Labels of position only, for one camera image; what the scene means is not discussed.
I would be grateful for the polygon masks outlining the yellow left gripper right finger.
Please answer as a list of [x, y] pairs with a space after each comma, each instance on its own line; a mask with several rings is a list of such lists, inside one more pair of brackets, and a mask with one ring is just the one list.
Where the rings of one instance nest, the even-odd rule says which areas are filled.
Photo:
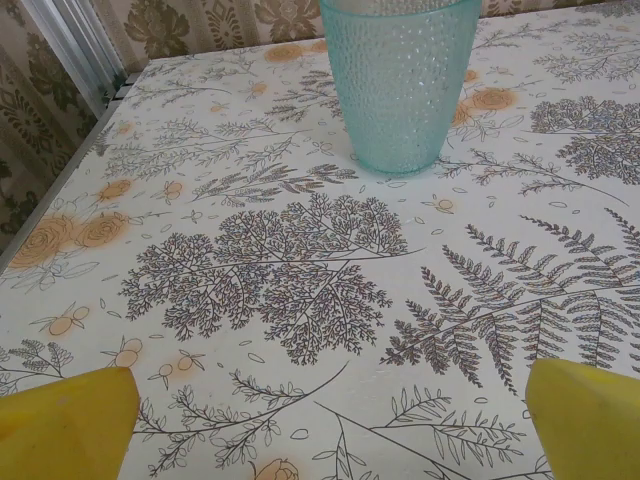
[[556, 479], [639, 478], [639, 381], [561, 359], [539, 359], [527, 407]]

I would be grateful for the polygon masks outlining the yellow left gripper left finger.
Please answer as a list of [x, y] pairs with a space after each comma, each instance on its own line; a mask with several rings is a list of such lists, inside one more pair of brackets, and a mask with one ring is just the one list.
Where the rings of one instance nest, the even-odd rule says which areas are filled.
[[116, 479], [133, 435], [133, 373], [109, 367], [1, 399], [3, 479]]

